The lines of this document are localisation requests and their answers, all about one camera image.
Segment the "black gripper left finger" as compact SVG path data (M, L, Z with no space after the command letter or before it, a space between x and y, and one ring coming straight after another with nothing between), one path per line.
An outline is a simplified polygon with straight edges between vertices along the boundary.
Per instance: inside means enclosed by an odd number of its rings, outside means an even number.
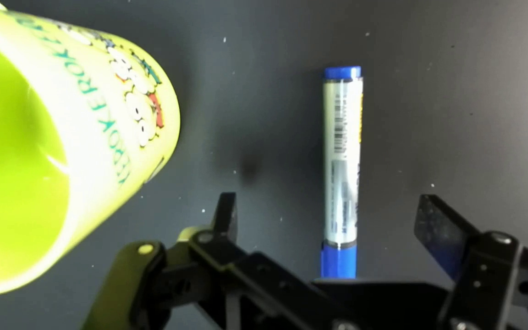
M229 241L236 239L236 195L234 193L221 193L218 197L214 219L212 219L212 232L216 235L223 235Z

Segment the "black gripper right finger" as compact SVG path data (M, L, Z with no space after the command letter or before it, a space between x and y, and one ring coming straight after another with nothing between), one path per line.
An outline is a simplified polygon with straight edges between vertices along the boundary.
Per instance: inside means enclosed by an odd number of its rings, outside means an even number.
M445 272L456 279L469 241L480 232L436 195L421 195L416 210L414 237Z

